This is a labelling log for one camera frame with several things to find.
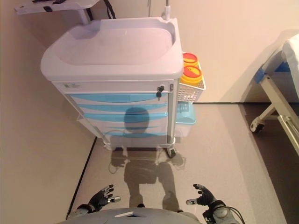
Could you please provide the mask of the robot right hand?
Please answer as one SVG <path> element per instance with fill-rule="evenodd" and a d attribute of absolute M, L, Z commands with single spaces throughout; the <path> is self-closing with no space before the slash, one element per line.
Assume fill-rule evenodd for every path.
<path fill-rule="evenodd" d="M 216 208 L 219 206 L 226 206 L 221 200 L 217 200 L 212 192 L 201 184 L 193 184 L 193 187 L 198 191 L 199 197 L 186 200 L 187 205 L 202 205 L 209 208 Z"/>

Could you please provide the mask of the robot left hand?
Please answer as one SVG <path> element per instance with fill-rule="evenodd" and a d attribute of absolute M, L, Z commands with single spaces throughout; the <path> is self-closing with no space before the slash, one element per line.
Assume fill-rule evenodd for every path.
<path fill-rule="evenodd" d="M 91 207 L 92 212 L 100 211 L 102 207 L 110 204 L 110 203 L 118 203 L 121 200 L 120 196 L 113 196 L 112 192 L 114 191 L 114 185 L 110 184 L 103 189 L 101 189 L 98 193 L 96 193 L 90 199 L 88 205 Z"/>

